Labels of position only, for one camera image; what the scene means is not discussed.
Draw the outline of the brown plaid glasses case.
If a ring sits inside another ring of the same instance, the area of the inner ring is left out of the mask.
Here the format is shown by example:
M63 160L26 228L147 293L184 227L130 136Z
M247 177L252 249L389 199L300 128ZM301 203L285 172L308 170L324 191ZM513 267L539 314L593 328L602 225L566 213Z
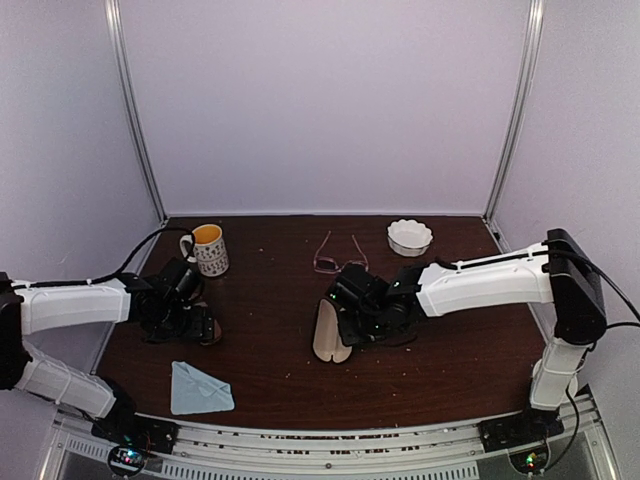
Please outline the brown plaid glasses case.
M218 343L222 338L222 329L211 307L206 302L198 302L193 307L193 314L199 343L203 346Z

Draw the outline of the black quilted glasses case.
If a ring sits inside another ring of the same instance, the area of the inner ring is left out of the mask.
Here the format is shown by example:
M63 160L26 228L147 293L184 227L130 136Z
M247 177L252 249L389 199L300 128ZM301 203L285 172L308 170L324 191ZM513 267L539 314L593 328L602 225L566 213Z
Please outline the black quilted glasses case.
M342 343L339 334L338 311L326 299L322 299L318 303L312 350L320 361L335 364L344 363L352 353L352 348Z

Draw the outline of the light blue cloth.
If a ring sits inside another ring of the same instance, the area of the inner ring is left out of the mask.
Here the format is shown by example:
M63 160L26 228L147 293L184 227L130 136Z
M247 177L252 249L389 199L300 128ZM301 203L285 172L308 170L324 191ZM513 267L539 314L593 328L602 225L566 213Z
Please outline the light blue cloth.
M173 415L229 412L235 399L229 383L186 362L173 361L170 411Z

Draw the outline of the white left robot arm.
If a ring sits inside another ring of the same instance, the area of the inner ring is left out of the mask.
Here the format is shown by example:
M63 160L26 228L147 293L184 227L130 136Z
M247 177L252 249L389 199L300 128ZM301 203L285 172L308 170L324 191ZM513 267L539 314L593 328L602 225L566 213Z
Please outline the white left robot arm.
M144 424L115 383L85 374L24 342L26 335L93 323L139 324L149 343L172 339L211 345L221 329L200 296L204 284L186 260L159 273L118 272L84 281L19 282L1 278L1 387L19 389L103 420L123 444L137 442Z

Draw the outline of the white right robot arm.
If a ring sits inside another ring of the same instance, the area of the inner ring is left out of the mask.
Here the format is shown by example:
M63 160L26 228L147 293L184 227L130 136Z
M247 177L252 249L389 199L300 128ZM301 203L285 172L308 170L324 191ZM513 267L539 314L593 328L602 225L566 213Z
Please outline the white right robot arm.
M326 292L341 308L339 335L347 346L375 343L423 318L509 304L551 304L553 338L534 369L529 406L513 419L519 440L535 440L551 424L588 347L607 327L595 267L564 229L525 249L467 261L403 267L390 282L365 267L343 268Z

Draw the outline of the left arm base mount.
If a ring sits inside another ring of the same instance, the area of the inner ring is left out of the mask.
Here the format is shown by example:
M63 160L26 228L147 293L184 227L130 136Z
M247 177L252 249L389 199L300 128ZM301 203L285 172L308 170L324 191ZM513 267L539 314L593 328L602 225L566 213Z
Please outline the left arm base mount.
M135 415L131 425L120 430L105 419L92 420L91 434L113 443L106 464L113 474L130 478L140 474L159 454L171 454L179 433L174 422Z

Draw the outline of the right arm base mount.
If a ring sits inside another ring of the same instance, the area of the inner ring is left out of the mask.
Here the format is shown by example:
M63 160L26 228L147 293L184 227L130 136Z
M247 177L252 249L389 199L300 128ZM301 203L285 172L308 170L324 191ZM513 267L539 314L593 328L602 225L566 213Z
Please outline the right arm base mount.
M481 421L479 436L486 453L506 450L511 466L529 477L550 464L549 439L565 431L556 412L533 410Z

